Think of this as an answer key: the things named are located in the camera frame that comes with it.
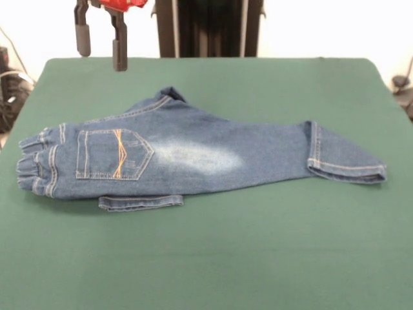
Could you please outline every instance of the back pocket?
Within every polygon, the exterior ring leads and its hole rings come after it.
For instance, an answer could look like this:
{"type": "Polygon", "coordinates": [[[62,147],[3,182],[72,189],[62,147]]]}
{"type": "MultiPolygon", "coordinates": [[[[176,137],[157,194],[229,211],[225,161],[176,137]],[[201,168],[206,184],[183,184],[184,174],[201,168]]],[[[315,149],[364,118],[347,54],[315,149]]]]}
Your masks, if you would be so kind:
{"type": "Polygon", "coordinates": [[[138,180],[154,154],[127,129],[81,131],[77,147],[77,179],[138,180]]]}

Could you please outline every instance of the blue denim jeans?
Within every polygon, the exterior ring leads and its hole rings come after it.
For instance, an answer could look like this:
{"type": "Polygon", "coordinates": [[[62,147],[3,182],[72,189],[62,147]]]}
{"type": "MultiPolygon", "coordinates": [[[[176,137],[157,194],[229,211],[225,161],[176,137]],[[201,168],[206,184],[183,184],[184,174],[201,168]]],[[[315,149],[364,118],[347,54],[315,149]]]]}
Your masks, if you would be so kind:
{"type": "Polygon", "coordinates": [[[99,198],[109,211],[180,205],[186,194],[310,176],[386,180],[383,162],[314,121],[230,121],[189,105],[172,87],[121,115],[46,128],[20,147],[22,189],[99,198]]]}

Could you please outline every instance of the green table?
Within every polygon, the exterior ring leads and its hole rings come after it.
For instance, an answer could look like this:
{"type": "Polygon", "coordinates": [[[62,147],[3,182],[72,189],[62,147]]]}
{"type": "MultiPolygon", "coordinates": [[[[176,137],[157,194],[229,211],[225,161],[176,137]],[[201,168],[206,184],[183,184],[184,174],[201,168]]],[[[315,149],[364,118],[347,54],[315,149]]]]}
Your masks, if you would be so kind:
{"type": "Polygon", "coordinates": [[[0,154],[0,309],[412,309],[413,131],[363,59],[50,61],[0,154]],[[17,142],[119,114],[173,85],[224,118],[313,119],[388,165],[388,182],[321,178],[112,214],[17,187],[17,142]]]}

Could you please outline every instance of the elastic waistband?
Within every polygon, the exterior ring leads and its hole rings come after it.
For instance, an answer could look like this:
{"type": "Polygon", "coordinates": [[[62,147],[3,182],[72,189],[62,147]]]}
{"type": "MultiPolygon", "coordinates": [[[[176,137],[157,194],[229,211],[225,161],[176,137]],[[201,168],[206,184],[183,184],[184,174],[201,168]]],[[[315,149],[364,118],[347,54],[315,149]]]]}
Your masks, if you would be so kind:
{"type": "Polygon", "coordinates": [[[45,128],[40,134],[19,143],[23,153],[16,168],[20,188],[53,197],[57,183],[55,154],[61,141],[60,132],[61,130],[45,128]]]}

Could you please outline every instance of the cuff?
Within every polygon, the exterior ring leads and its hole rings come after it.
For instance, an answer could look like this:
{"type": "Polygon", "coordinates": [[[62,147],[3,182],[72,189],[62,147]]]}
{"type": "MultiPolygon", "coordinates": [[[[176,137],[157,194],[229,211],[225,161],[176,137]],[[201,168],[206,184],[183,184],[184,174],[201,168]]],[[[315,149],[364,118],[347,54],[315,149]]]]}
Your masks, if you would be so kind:
{"type": "Polygon", "coordinates": [[[363,149],[310,123],[310,155],[307,168],[327,179],[351,183],[373,184],[387,180],[386,165],[363,149]]]}
{"type": "Polygon", "coordinates": [[[183,205],[183,197],[179,195],[163,197],[100,197],[99,208],[109,212],[139,211],[183,205]]]}

